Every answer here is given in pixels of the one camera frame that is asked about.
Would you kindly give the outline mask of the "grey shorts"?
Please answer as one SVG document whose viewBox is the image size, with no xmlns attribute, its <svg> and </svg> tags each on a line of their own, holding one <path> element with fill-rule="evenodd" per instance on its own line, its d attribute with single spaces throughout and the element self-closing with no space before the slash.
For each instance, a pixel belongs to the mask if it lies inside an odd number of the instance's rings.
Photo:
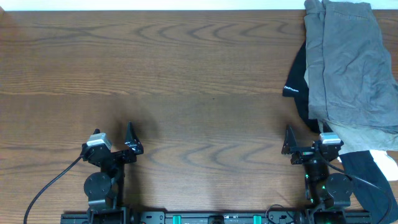
<svg viewBox="0 0 398 224">
<path fill-rule="evenodd" d="M 309 118 L 397 130 L 397 82 L 371 5 L 304 6 Z"/>
</svg>

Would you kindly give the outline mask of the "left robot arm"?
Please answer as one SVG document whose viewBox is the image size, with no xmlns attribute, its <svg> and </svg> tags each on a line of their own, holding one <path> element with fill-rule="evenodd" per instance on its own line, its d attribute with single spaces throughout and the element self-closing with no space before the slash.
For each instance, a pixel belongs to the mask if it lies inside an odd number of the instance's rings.
<svg viewBox="0 0 398 224">
<path fill-rule="evenodd" d="M 131 222 L 130 209 L 123 205 L 124 166 L 136 162 L 137 156 L 144 153 L 131 122 L 127 125 L 125 145 L 127 149 L 113 152 L 111 141 L 99 129 L 82 145 L 81 158 L 100 168 L 84 183 L 88 223 Z"/>
</svg>

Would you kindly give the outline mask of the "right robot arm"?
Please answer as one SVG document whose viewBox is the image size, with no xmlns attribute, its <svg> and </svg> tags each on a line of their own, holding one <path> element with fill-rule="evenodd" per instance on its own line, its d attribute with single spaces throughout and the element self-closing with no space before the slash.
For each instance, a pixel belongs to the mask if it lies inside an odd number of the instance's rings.
<svg viewBox="0 0 398 224">
<path fill-rule="evenodd" d="M 353 183 L 346 174 L 329 171 L 338 157 L 343 141 L 336 133 L 321 133 L 311 146 L 299 146 L 291 126 L 286 126 L 281 153 L 290 155 L 290 163 L 305 171 L 305 197 L 311 202 L 295 212 L 294 223 L 346 223 L 345 208 L 351 205 Z"/>
</svg>

